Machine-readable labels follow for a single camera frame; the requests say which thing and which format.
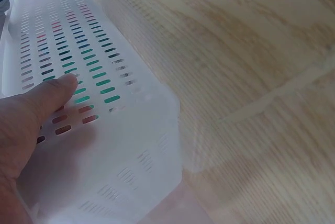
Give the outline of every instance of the wood grain surface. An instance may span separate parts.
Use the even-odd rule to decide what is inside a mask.
[[[335,223],[335,0],[96,1],[181,100],[214,223]]]

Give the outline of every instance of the light wood surface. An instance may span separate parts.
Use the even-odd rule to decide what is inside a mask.
[[[97,2],[181,100],[214,223],[335,223],[335,0]]]

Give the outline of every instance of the slot hole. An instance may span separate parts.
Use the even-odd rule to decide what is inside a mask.
[[[52,63],[47,63],[45,65],[42,65],[40,68],[43,69],[43,68],[49,67],[50,65],[52,65]]]
[[[62,116],[59,116],[59,117],[57,117],[57,118],[54,118],[54,119],[52,120],[52,123],[53,123],[53,124],[58,124],[59,122],[62,122],[62,121],[64,121],[64,120],[66,120],[66,119],[68,119],[68,115],[62,115]]]
[[[29,89],[29,88],[32,88],[34,86],[34,83],[32,84],[28,84],[26,86],[24,86],[22,89],[25,90],[25,89]]]
[[[45,139],[46,139],[45,136],[40,136],[40,137],[38,137],[38,138],[37,138],[37,141],[36,141],[36,144],[39,144],[39,143],[45,141]]]
[[[79,104],[79,103],[82,103],[84,101],[87,101],[90,99],[90,96],[84,96],[84,97],[81,97],[81,98],[78,98],[74,101],[75,104]]]
[[[70,131],[71,130],[71,126],[70,125],[67,125],[67,126],[64,126],[64,127],[62,127],[62,128],[58,128],[56,131],[55,131],[55,133],[56,133],[56,135],[60,135],[60,134],[63,134],[63,133],[65,133],[65,132],[67,132],[67,131]]]
[[[47,71],[43,71],[43,72],[42,72],[42,75],[49,74],[50,72],[53,72],[53,69],[49,69],[49,70],[47,70]]]
[[[83,124],[87,124],[87,123],[92,122],[92,121],[94,121],[94,120],[96,120],[96,119],[98,119],[98,118],[99,118],[98,115],[93,115],[93,116],[84,118],[84,119],[83,119]]]
[[[22,80],[22,83],[25,83],[25,82],[27,82],[27,81],[29,81],[29,80],[32,80],[32,76],[27,77],[26,79],[23,79],[23,80]]]
[[[85,113],[85,112],[87,112],[87,111],[92,110],[93,108],[94,108],[93,105],[87,105],[87,106],[85,106],[85,107],[80,108],[80,109],[78,110],[78,112],[79,112],[80,114],[81,114],[81,113]]]
[[[42,62],[48,61],[49,59],[51,59],[51,57],[41,59],[39,62],[42,63]]]

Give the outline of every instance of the green object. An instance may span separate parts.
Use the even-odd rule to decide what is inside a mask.
[[[114,87],[111,87],[111,88],[107,88],[107,89],[103,89],[102,91],[100,91],[100,94],[103,95],[103,94],[106,94],[108,92],[112,92],[114,91],[115,88]]]
[[[74,101],[75,104],[79,104],[81,102],[84,102],[86,100],[89,100],[90,96],[85,96],[85,97],[82,97],[82,98],[79,98],[77,100]]]
[[[101,82],[97,82],[97,83],[96,83],[96,86],[101,86],[101,85],[107,84],[107,83],[109,83],[109,82],[110,82],[110,79],[106,79],[106,80],[103,80],[103,81],[101,81]]]
[[[102,73],[100,73],[100,74],[96,74],[96,75],[92,76],[92,78],[93,78],[93,79],[97,79],[98,77],[104,76],[104,75],[106,75],[106,74],[107,74],[106,72],[102,72]]]
[[[105,103],[108,104],[108,103],[113,102],[113,101],[118,100],[118,99],[120,99],[120,96],[110,97],[108,99],[105,99]]]
[[[90,72],[97,71],[97,70],[99,70],[101,68],[102,68],[102,66],[98,66],[98,67],[92,68],[92,69],[90,69]]]
[[[74,92],[74,95],[79,94],[79,93],[82,93],[82,92],[84,92],[84,91],[86,91],[86,88],[77,89],[77,90]]]

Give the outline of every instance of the perforated side panel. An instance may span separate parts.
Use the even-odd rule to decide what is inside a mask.
[[[23,198],[79,223],[138,221],[181,180],[173,95],[91,0],[18,0],[8,29],[5,95],[66,73],[79,81],[41,128]]]

